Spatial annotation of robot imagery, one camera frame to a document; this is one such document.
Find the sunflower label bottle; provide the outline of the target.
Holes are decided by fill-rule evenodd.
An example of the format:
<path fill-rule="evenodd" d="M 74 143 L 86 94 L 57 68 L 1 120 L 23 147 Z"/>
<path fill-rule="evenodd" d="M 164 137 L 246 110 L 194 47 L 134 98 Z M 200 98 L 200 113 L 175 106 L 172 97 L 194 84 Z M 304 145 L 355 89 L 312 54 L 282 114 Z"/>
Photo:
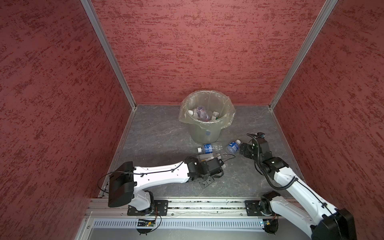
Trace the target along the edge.
<path fill-rule="evenodd" d="M 216 121 L 220 116 L 219 112 L 213 111 L 211 121 Z"/>

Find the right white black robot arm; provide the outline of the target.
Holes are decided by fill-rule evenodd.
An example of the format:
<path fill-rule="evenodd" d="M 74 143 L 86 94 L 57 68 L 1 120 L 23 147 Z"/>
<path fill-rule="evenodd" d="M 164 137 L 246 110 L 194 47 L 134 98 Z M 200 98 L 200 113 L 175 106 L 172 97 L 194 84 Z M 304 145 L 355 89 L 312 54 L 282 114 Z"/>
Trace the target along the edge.
<path fill-rule="evenodd" d="M 259 211 L 264 216 L 282 216 L 312 240 L 355 240 L 355 220 L 346 209 L 326 201 L 281 158 L 274 157 L 263 133 L 248 134 L 240 153 L 254 161 L 256 170 L 273 190 L 262 195 Z"/>

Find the tall clear bottle white cap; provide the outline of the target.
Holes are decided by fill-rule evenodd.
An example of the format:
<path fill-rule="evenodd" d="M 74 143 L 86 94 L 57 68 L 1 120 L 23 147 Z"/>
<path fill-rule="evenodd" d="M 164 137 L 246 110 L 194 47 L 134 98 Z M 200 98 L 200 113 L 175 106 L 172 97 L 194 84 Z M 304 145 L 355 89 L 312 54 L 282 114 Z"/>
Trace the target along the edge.
<path fill-rule="evenodd" d="M 209 122 L 211 120 L 211 117 L 207 113 L 204 106 L 198 106 L 196 110 L 197 110 L 198 119 L 200 121 Z"/>

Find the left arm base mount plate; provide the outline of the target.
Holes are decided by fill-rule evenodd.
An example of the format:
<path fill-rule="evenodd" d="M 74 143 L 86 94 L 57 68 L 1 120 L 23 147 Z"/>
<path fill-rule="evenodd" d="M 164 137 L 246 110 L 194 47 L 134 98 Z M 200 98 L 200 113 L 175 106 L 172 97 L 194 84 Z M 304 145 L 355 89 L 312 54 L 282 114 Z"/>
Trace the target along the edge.
<path fill-rule="evenodd" d="M 168 212 L 168 200 L 154 200 L 150 207 L 143 211 L 138 211 L 136 208 L 129 206 L 127 211 L 128 216 L 166 216 Z"/>

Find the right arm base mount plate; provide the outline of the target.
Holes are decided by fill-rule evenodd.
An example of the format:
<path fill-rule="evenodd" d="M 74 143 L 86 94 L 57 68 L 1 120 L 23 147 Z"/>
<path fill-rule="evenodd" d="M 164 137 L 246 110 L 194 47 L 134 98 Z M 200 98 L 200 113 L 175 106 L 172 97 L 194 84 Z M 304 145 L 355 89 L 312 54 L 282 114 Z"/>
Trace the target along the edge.
<path fill-rule="evenodd" d="M 245 209 L 248 217 L 280 217 L 279 214 L 273 212 L 270 201 L 266 199 L 247 200 Z"/>

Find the red white label water bottle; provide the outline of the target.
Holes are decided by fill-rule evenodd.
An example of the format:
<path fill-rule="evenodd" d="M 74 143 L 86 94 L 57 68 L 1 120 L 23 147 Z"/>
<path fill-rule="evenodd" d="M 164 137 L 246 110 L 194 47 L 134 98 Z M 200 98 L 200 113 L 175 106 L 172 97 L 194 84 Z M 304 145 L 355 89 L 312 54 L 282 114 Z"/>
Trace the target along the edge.
<path fill-rule="evenodd" d="M 199 114 L 197 109 L 188 110 L 189 115 L 194 119 L 199 119 Z"/>

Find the white yellow label bottle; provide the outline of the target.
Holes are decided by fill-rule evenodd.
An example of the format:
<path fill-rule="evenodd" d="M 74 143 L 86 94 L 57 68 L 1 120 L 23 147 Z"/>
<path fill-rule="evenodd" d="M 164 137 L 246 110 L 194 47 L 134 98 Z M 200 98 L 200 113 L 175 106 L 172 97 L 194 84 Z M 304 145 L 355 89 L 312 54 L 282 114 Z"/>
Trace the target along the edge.
<path fill-rule="evenodd" d="M 198 158 L 199 162 L 209 161 L 209 160 L 212 160 L 214 158 L 217 158 L 218 160 L 222 159 L 221 154 L 216 154 L 216 153 L 201 154 L 201 155 L 198 155 L 197 158 Z"/>

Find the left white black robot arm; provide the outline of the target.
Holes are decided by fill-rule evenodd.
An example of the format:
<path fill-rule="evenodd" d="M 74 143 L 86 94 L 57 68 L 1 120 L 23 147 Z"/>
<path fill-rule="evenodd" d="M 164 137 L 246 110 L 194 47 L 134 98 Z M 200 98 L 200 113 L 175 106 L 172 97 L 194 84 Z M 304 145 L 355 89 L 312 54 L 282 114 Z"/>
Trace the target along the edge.
<path fill-rule="evenodd" d="M 148 188 L 189 182 L 199 182 L 204 188 L 224 175 L 224 164 L 219 158 L 200 161 L 194 157 L 159 167 L 135 167 L 133 162 L 125 162 L 110 173 L 108 207 L 128 205 L 150 214 L 155 210 L 155 202 Z"/>

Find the blue label bottle white cap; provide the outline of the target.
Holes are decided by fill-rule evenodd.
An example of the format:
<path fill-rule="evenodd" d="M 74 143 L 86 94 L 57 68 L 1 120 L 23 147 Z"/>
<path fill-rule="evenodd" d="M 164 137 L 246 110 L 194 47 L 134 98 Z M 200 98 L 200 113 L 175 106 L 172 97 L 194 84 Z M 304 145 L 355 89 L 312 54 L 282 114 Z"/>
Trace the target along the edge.
<path fill-rule="evenodd" d="M 226 147 L 227 152 L 234 155 L 236 152 L 238 152 L 240 145 L 241 145 L 240 140 L 235 140 L 235 141 L 230 142 Z"/>

